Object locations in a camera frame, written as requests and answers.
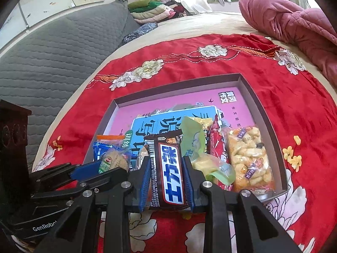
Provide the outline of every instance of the beige blanket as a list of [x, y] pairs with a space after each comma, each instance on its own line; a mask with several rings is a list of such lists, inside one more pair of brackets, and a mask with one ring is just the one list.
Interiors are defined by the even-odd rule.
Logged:
[[[57, 125], [59, 124], [59, 122], [61, 121], [61, 119], [63, 118], [63, 116], [76, 102], [77, 98], [80, 96], [80, 94], [88, 85], [88, 83], [108, 62], [117, 58], [121, 58], [125, 55], [128, 55], [131, 52], [134, 52], [142, 47], [156, 44], [162, 41], [169, 41], [180, 38], [190, 38], [211, 33], [224, 34], [224, 35], [233, 33], [237, 34], [254, 33], [267, 36], [263, 33], [256, 31], [250, 25], [248, 25], [241, 14], [231, 12], [209, 12], [200, 15], [187, 16], [183, 18], [168, 20], [166, 22], [160, 23], [158, 25], [158, 28], [156, 28], [155, 30], [139, 37], [138, 39], [131, 41], [130, 43], [120, 47], [114, 53], [112, 53], [69, 98], [68, 102], [58, 113], [56, 119], [49, 127], [46, 135], [44, 136], [43, 141], [40, 144], [38, 153], [36, 155], [33, 168], [36, 166], [37, 162], [41, 160], [42, 157], [44, 156], [48, 140], [52, 135], [53, 131], [55, 130], [55, 128], [57, 127]], [[322, 85], [326, 88], [326, 90], [331, 94], [335, 103], [337, 103], [337, 93], [335, 92], [333, 87], [329, 84], [326, 78], [323, 77], [323, 75], [317, 69], [317, 67], [312, 65], [308, 60], [308, 58], [302, 52], [300, 52], [297, 47], [284, 44], [280, 41], [273, 41], [273, 42], [277, 45], [286, 48], [287, 50], [296, 53], [304, 63], [307, 70], [322, 83]]]

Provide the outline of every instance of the green blanket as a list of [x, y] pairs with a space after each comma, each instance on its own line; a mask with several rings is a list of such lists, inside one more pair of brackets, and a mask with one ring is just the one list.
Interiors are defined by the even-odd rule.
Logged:
[[160, 0], [138, 0], [138, 1], [128, 4], [128, 8], [135, 9], [135, 8], [140, 8], [140, 7], [146, 7], [149, 5], [151, 1], [160, 1]]
[[140, 7], [140, 8], [135, 8], [135, 9], [130, 9], [130, 12], [141, 13], [141, 12], [145, 12], [145, 11], [149, 11], [151, 9], [154, 9], [154, 8], [158, 7], [159, 5], [162, 5], [162, 3], [161, 2], [151, 1], [151, 2], [149, 2], [148, 6], [146, 6], [146, 7]]

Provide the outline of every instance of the white flower print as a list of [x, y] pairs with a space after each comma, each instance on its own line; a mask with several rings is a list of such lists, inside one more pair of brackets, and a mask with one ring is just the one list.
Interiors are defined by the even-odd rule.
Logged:
[[115, 90], [118, 87], [125, 87], [127, 83], [140, 82], [143, 78], [150, 79], [162, 69], [163, 65], [163, 60], [146, 61], [141, 67], [136, 68], [134, 71], [127, 71], [119, 76], [112, 82], [109, 88]]
[[[145, 249], [144, 240], [151, 238], [157, 230], [157, 220], [151, 219], [153, 211], [139, 213], [129, 213], [129, 229], [131, 250], [133, 252]], [[106, 212], [102, 212], [102, 222], [99, 226], [99, 235], [104, 238]]]
[[122, 76], [119, 76], [117, 79], [113, 80], [112, 85], [109, 87], [111, 90], [114, 90], [116, 87], [125, 87], [127, 83], [134, 81], [134, 75], [132, 72], [125, 72]]
[[55, 160], [54, 152], [56, 149], [53, 149], [50, 145], [47, 147], [47, 154], [38, 162], [35, 166], [33, 172], [42, 170], [46, 166], [50, 165], [53, 160]]
[[198, 51], [207, 58], [227, 55], [227, 49], [222, 48], [219, 45], [207, 45], [205, 47], [200, 47]]
[[276, 51], [274, 59], [278, 61], [280, 66], [285, 65], [289, 72], [294, 75], [297, 75], [298, 71], [306, 70], [298, 56], [289, 50], [281, 49]]
[[[289, 227], [296, 222], [299, 217], [305, 211], [305, 204], [307, 202], [306, 191], [301, 186], [297, 187], [294, 191], [294, 186], [291, 180], [291, 172], [289, 169], [286, 170], [288, 178], [289, 192], [285, 195], [277, 197], [265, 204], [266, 208], [275, 217], [275, 219], [282, 225], [282, 227], [287, 231], [289, 236], [294, 239], [295, 231], [290, 230]], [[235, 229], [233, 215], [229, 212], [228, 215], [230, 223], [230, 238], [232, 245], [232, 252], [236, 253], [236, 239], [235, 239]], [[185, 245], [187, 246], [188, 253], [202, 253], [203, 252], [203, 239], [205, 235], [205, 224], [196, 224], [191, 231], [186, 233], [187, 240]], [[303, 253], [311, 253], [315, 245], [315, 237], [313, 237], [308, 246], [299, 244], [299, 248]]]

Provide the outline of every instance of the dark blue patterned fabric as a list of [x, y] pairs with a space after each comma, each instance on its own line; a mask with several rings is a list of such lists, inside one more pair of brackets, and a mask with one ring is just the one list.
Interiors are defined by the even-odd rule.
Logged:
[[140, 28], [138, 28], [134, 32], [131, 32], [130, 34], [126, 35], [123, 38], [122, 45], [125, 45], [126, 43], [131, 42], [132, 40], [137, 39], [138, 37], [144, 34], [147, 34], [148, 32], [150, 32], [151, 30], [154, 30], [157, 27], [158, 27], [157, 23], [146, 23], [142, 25]]

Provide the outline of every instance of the stack of blankets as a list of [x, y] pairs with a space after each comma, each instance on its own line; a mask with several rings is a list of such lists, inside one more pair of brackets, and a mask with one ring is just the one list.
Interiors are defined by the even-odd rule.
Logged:
[[186, 16], [185, 8], [174, 0], [138, 0], [128, 4], [128, 8], [139, 24], [159, 23]]

